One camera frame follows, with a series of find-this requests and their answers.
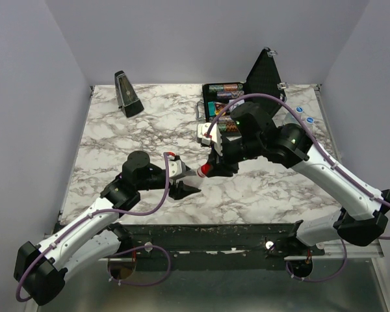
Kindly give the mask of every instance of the water bottle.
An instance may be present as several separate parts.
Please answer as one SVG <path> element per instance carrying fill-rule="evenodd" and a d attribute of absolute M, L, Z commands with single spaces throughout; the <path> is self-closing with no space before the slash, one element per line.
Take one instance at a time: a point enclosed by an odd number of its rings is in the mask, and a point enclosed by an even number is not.
<path fill-rule="evenodd" d="M 305 125 L 306 125 L 306 127 L 307 127 L 310 131 L 313 130 L 313 125 L 314 125 L 314 123 L 315 123 L 315 121 L 314 121 L 314 119 L 313 119 L 312 117 L 307 117 L 307 118 L 305 119 Z"/>
<path fill-rule="evenodd" d="M 304 113 L 304 109 L 301 108 L 300 106 L 297 106 L 294 108 L 294 112 L 299 115 L 299 118 L 302 119 L 302 115 Z M 283 120 L 283 125 L 287 125 L 287 124 L 296 124 L 298 125 L 299 122 L 296 120 L 296 118 L 291 114 L 291 113 L 287 113 L 286 116 L 285 116 L 285 119 Z"/>

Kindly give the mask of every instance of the metal bracket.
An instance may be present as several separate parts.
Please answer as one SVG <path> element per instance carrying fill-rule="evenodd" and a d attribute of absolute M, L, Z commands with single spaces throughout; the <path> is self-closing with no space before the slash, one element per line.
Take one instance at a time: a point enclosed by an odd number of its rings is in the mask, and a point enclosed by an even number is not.
<path fill-rule="evenodd" d="M 278 83 L 279 90 L 285 90 L 285 89 L 288 89 L 288 87 L 289 87 L 288 83 Z"/>
<path fill-rule="evenodd" d="M 270 50 L 269 52 L 267 52 L 268 57 L 274 57 L 277 54 L 278 53 L 276 51 L 274 51 L 274 50 Z"/>

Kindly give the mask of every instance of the white marble surface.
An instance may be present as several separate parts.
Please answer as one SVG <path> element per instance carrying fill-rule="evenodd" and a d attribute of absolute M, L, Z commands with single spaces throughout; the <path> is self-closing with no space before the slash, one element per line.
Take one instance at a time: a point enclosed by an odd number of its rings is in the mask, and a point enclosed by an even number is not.
<path fill-rule="evenodd" d="M 195 106 L 200 84 L 136 85 L 144 112 L 126 118 L 118 110 L 114 86 L 97 86 L 86 121 L 61 223 L 67 224 L 86 209 L 122 168 L 128 154 L 143 150 L 163 167 L 162 152 L 179 154 L 191 168 L 205 163 L 208 148 L 196 143 Z M 332 150 L 311 86 L 290 86 L 288 104 L 302 106 L 314 117 L 315 136 Z M 285 112 L 275 116 L 277 123 Z M 184 200 L 166 201 L 150 216 L 123 216 L 124 224 L 223 224 L 294 222 L 327 215 L 339 204 L 302 175 L 264 158 L 240 163 L 232 178 L 205 179 L 201 193 Z M 141 192 L 133 211 L 152 209 L 162 190 Z"/>

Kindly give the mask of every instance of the purple cable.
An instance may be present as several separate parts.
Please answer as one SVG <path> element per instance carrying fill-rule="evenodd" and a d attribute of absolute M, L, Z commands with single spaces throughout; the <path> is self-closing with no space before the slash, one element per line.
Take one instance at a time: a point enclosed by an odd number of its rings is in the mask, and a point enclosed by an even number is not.
<path fill-rule="evenodd" d="M 168 155 L 169 153 L 163 153 L 163 158 L 164 158 L 164 167 L 165 167 L 165 182 L 164 182 L 164 192 L 163 192 L 163 195 L 162 195 L 162 198 L 160 200 L 160 202 L 157 204 L 157 206 L 150 210 L 150 211 L 146 211 L 145 213 L 133 213 L 131 211 L 124 211 L 124 210 L 120 210 L 120 209 L 102 209 L 102 210 L 98 210 L 98 211 L 94 211 L 91 216 L 86 216 L 80 220 L 77 221 L 77 223 L 75 223 L 72 227 L 70 227 L 69 229 L 67 229 L 61 236 L 59 236 L 55 241 L 54 243 L 55 244 L 58 244 L 62 241 L 62 239 L 64 239 L 67 235 L 69 235 L 73 230 L 75 230 L 78 226 L 80 226 L 82 223 L 84 223 L 85 221 L 93 218 L 94 216 L 100 214 L 100 213 L 122 213 L 122 214 L 125 214 L 125 215 L 131 215 L 131 216 L 148 216 L 152 213 L 155 213 L 156 211 L 158 211 L 164 201 L 166 200 L 166 197 L 168 195 L 168 190 L 169 190 L 169 162 L 168 162 Z M 43 258 L 49 251 L 51 251 L 53 249 L 52 246 L 49 246 L 48 248 L 46 248 L 32 263 L 31 265 L 29 265 L 26 269 L 26 271 L 23 273 L 23 275 L 21 276 L 20 278 L 20 281 L 18 283 L 18 286 L 16 288 L 16 300 L 18 302 L 26 302 L 28 300 L 30 300 L 32 297 L 29 296 L 29 297 L 26 297 L 26 298 L 22 298 L 20 296 L 20 292 L 21 292 L 21 288 L 27 278 L 27 276 L 29 275 L 29 273 L 31 272 L 31 270 L 34 268 L 34 266 L 39 262 L 39 260 L 41 260 L 41 258 Z"/>
<path fill-rule="evenodd" d="M 326 278 L 320 278 L 320 279 L 304 279 L 304 278 L 300 278 L 298 276 L 295 276 L 293 273 L 292 273 L 292 270 L 289 268 L 289 267 L 292 267 L 292 264 L 289 262 L 289 261 L 286 261 L 286 271 L 287 273 L 289 273 L 289 275 L 291 276 L 291 278 L 295 279 L 295 280 L 298 280 L 298 281 L 306 281 L 308 283 L 321 283 L 323 281 L 329 281 L 329 280 L 332 280 L 333 278 L 336 278 L 345 268 L 346 266 L 346 263 L 348 262 L 348 254 L 346 252 L 346 247 L 345 247 L 345 242 L 341 239 L 341 243 L 343 244 L 343 248 L 344 248 L 344 261 L 343 261 L 343 265 L 341 265 L 341 267 L 339 268 L 339 270 L 337 272 L 335 272 L 334 274 L 330 275 L 330 276 L 327 276 Z"/>
<path fill-rule="evenodd" d="M 151 283 L 147 283 L 147 284 L 139 284 L 139 283 L 134 283 L 132 281 L 124 281 L 122 279 L 116 279 L 114 277 L 111 276 L 111 273 L 110 273 L 110 268 L 108 268 L 108 273 L 109 273 L 109 276 L 110 276 L 110 279 L 116 281 L 117 283 L 121 283 L 123 285 L 130 285 L 130 286 L 141 286 L 141 287 L 148 287 L 148 286 L 154 286 L 154 285 L 157 285 L 157 284 L 160 284 L 162 283 L 166 278 L 169 277 L 170 275 L 170 267 L 171 267 L 171 260 L 170 260 L 170 256 L 169 256 L 169 253 L 163 249 L 162 247 L 160 246 L 156 246 L 156 245 L 150 245 L 150 246 L 139 246 L 139 247 L 134 247 L 134 248 L 131 248 L 129 250 L 126 250 L 124 252 L 118 252 L 118 253 L 115 253 L 114 255 L 111 255 L 111 257 L 116 257 L 118 255 L 125 255 L 125 254 L 129 254 L 130 252 L 133 252 L 135 250 L 140 250 L 140 249 L 144 249 L 144 248 L 155 248 L 155 249 L 158 249 L 160 250 L 167 258 L 168 260 L 168 268 L 166 269 L 166 273 L 164 274 L 164 276 L 162 276 L 161 279 L 158 279 L 157 281 L 153 281 Z"/>
<path fill-rule="evenodd" d="M 318 150 L 318 152 L 322 155 L 322 157 L 325 158 L 325 160 L 327 161 L 328 164 L 330 164 L 331 166 L 333 166 L 335 164 L 335 161 L 333 161 L 331 159 L 331 157 L 325 153 L 325 151 L 321 148 L 321 146 L 319 145 L 318 141 L 316 140 L 316 138 L 312 135 L 312 132 L 306 127 L 306 124 L 299 118 L 299 116 L 295 113 L 295 111 L 293 109 L 290 108 L 290 106 L 288 106 L 288 104 L 286 104 L 285 102 L 283 102 L 281 99 L 278 99 L 274 96 L 271 96 L 269 94 L 262 94 L 262 93 L 251 93 L 251 94 L 246 94 L 245 96 L 241 96 L 241 97 L 238 97 L 237 99 L 235 99 L 234 101 L 232 101 L 231 103 L 228 103 L 219 113 L 218 115 L 215 116 L 215 118 L 212 120 L 211 122 L 211 125 L 209 126 L 208 128 L 208 131 L 206 133 L 207 136 L 210 135 L 212 129 L 213 129 L 213 126 L 214 124 L 216 124 L 218 122 L 218 119 L 220 119 L 220 117 L 223 115 L 223 113 L 225 113 L 226 111 L 228 111 L 228 109 L 233 106 L 234 104 L 238 103 L 239 101 L 241 100 L 244 100 L 244 99 L 251 99 L 251 98 L 265 98 L 265 99 L 271 99 L 272 101 L 275 101 L 276 103 L 280 104 L 281 106 L 283 106 L 285 109 L 287 109 L 287 111 L 289 113 L 291 113 L 294 118 L 298 121 L 298 123 L 300 124 L 300 126 L 305 130 L 306 134 L 308 135 L 308 137 L 312 140 L 312 143 L 313 145 L 316 147 L 316 149 Z M 372 198 L 372 200 L 375 200 L 376 202 L 378 203 L 381 203 L 382 205 L 385 205 L 387 206 L 388 208 L 390 208 L 390 203 L 386 202 L 385 200 L 381 199 L 381 198 L 375 198 L 374 197 L 374 194 L 371 193 L 370 191 L 366 190 L 362 185 L 360 185 L 355 179 L 353 179 L 352 177 L 350 177 L 344 170 L 342 170 L 341 168 L 339 167 L 335 167 L 335 170 L 337 170 L 339 172 L 339 174 L 341 174 L 349 183 L 351 183 L 353 186 L 355 186 L 357 189 L 359 189 L 360 191 L 362 191 L 362 193 L 364 193 L 365 195 L 367 195 L 368 197 Z M 390 240 L 390 237 L 387 237 L 387 236 L 380 236 L 379 239 L 387 239 L 387 240 Z"/>

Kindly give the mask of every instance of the purple wire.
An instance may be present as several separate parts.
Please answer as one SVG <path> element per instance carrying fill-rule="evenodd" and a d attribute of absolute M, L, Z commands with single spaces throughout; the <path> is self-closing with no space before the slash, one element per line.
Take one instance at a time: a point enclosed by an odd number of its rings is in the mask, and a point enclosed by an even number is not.
<path fill-rule="evenodd" d="M 287 273 L 289 273 L 289 275 L 291 276 L 291 278 L 295 279 L 295 280 L 298 280 L 298 281 L 306 281 L 308 283 L 321 283 L 323 281 L 329 281 L 329 280 L 332 280 L 333 278 L 336 278 L 345 268 L 347 262 L 348 262 L 348 254 L 346 252 L 346 247 L 345 247 L 345 242 L 341 239 L 341 243 L 343 244 L 343 248 L 344 248 L 344 261 L 343 261 L 343 265 L 341 265 L 341 267 L 339 268 L 339 270 L 337 272 L 335 272 L 334 274 L 330 275 L 330 276 L 327 276 L 326 278 L 320 278 L 320 279 L 302 279 L 298 276 L 295 276 L 292 272 L 292 270 L 290 270 L 289 267 L 292 267 L 292 264 L 289 262 L 289 261 L 286 261 L 286 271 Z"/>
<path fill-rule="evenodd" d="M 164 192 L 163 192 L 163 195 L 162 195 L 162 198 L 160 200 L 160 202 L 157 204 L 157 206 L 150 210 L 150 211 L 146 211 L 144 213 L 133 213 L 131 211 L 124 211 L 124 210 L 120 210 L 120 209 L 101 209 L 101 210 L 97 210 L 97 211 L 94 211 L 91 216 L 87 215 L 86 217 L 80 219 L 77 221 L 77 223 L 75 223 L 72 227 L 70 227 L 69 229 L 67 229 L 63 234 L 61 234 L 55 241 L 54 243 L 55 244 L 58 244 L 62 241 L 62 239 L 64 239 L 67 235 L 69 235 L 73 230 L 75 230 L 78 226 L 80 226 L 82 223 L 84 223 L 85 221 L 93 218 L 94 216 L 98 215 L 98 214 L 101 214 L 101 213 L 122 213 L 122 214 L 125 214 L 125 215 L 131 215 L 131 216 L 148 216 L 152 213 L 155 213 L 156 211 L 158 211 L 164 201 L 166 200 L 166 197 L 168 195 L 168 190 L 169 190 L 169 162 L 168 162 L 168 153 L 163 153 L 163 158 L 164 158 L 164 167 L 165 167 L 165 182 L 164 182 Z M 23 275 L 21 276 L 20 278 L 20 281 L 18 283 L 18 286 L 16 288 L 16 300 L 18 302 L 26 302 L 28 300 L 30 300 L 32 297 L 29 296 L 29 297 L 26 297 L 26 298 L 22 298 L 20 296 L 20 292 L 21 292 L 21 288 L 23 286 L 23 284 L 25 283 L 25 280 L 27 278 L 27 276 L 29 275 L 29 273 L 31 272 L 31 270 L 34 268 L 35 265 L 38 264 L 39 260 L 41 260 L 41 258 L 43 258 L 49 251 L 51 251 L 53 249 L 52 246 L 49 246 L 48 248 L 46 248 L 32 263 L 31 265 L 29 265 L 26 269 L 26 271 L 23 273 Z"/>
<path fill-rule="evenodd" d="M 244 100 L 244 99 L 251 99 L 251 98 L 265 98 L 265 99 L 271 99 L 272 101 L 275 101 L 276 103 L 280 104 L 281 106 L 283 106 L 285 109 L 287 109 L 287 111 L 289 113 L 291 113 L 294 118 L 298 121 L 298 123 L 300 124 L 300 126 L 305 130 L 306 134 L 308 135 L 308 137 L 312 140 L 312 143 L 313 145 L 316 147 L 316 149 L 318 150 L 318 152 L 322 155 L 322 157 L 325 158 L 325 160 L 327 161 L 328 164 L 330 164 L 331 166 L 333 166 L 335 164 L 335 161 L 333 161 L 331 159 L 331 157 L 325 153 L 325 151 L 321 148 L 321 146 L 319 145 L 318 141 L 316 140 L 316 138 L 312 135 L 312 132 L 306 127 L 306 124 L 300 119 L 300 117 L 295 113 L 295 111 L 293 109 L 290 108 L 290 106 L 288 106 L 288 104 L 286 104 L 285 102 L 283 102 L 281 99 L 278 99 L 274 96 L 271 96 L 269 94 L 262 94 L 262 93 L 251 93 L 251 94 L 246 94 L 245 96 L 241 96 L 241 97 L 238 97 L 237 99 L 235 99 L 234 101 L 232 101 L 231 103 L 228 103 L 219 113 L 218 115 L 216 115 L 214 117 L 214 119 L 212 120 L 209 128 L 208 128 L 208 131 L 207 131 L 207 136 L 210 135 L 212 129 L 213 129 L 213 126 L 214 124 L 216 124 L 218 122 L 218 119 L 220 119 L 220 117 L 223 115 L 223 113 L 225 113 L 226 111 L 228 111 L 228 109 L 233 106 L 234 104 L 238 103 L 239 101 L 241 100 Z M 365 189 L 365 187 L 361 184 L 359 184 L 355 179 L 353 179 L 352 177 L 350 177 L 344 170 L 342 170 L 341 168 L 339 167 L 335 167 L 335 170 L 337 170 L 339 172 L 339 174 L 341 174 L 348 182 L 350 182 L 353 186 L 355 186 L 357 189 L 359 189 L 362 193 L 364 193 L 365 195 L 367 195 L 368 197 L 370 198 L 373 198 L 373 200 L 375 200 L 376 202 L 378 203 L 381 203 L 382 205 L 385 205 L 387 206 L 388 208 L 390 208 L 390 203 L 386 202 L 385 200 L 381 199 L 381 198 L 375 198 L 374 197 L 374 194 L 371 193 L 370 191 L 368 191 L 367 189 Z M 383 236 L 380 236 L 379 239 L 387 239 L 387 240 L 390 240 L 390 237 L 383 237 Z"/>
<path fill-rule="evenodd" d="M 166 273 L 164 274 L 164 276 L 162 276 L 162 278 L 158 279 L 157 281 L 153 281 L 151 283 L 147 283 L 147 284 L 140 284 L 140 283 L 135 283 L 135 282 L 132 282 L 132 281 L 125 281 L 125 280 L 122 280 L 122 279 L 116 279 L 114 277 L 111 276 L 111 273 L 110 273 L 110 268 L 108 268 L 108 273 L 109 273 L 109 276 L 110 278 L 112 278 L 112 280 L 116 281 L 117 283 L 121 283 L 121 284 L 124 284 L 124 285 L 130 285 L 130 286 L 140 286 L 140 287 L 148 287 L 148 286 L 154 286 L 154 285 L 157 285 L 157 284 L 160 284 L 162 283 L 166 278 L 169 277 L 170 275 L 170 267 L 171 267 L 171 260 L 170 260 L 170 256 L 169 256 L 169 253 L 163 249 L 162 247 L 160 246 L 156 246 L 156 245 L 150 245 L 150 246 L 139 246 L 139 247 L 134 247 L 134 248 L 131 248 L 129 250 L 126 250 L 124 252 L 118 252 L 118 253 L 115 253 L 114 255 L 111 255 L 111 257 L 116 257 L 118 255 L 125 255 L 125 254 L 129 254 L 130 252 L 133 252 L 135 250 L 140 250 L 140 249 L 144 249 L 144 248 L 155 248 L 155 249 L 158 249 L 160 250 L 167 258 L 168 260 L 168 268 L 166 269 Z"/>

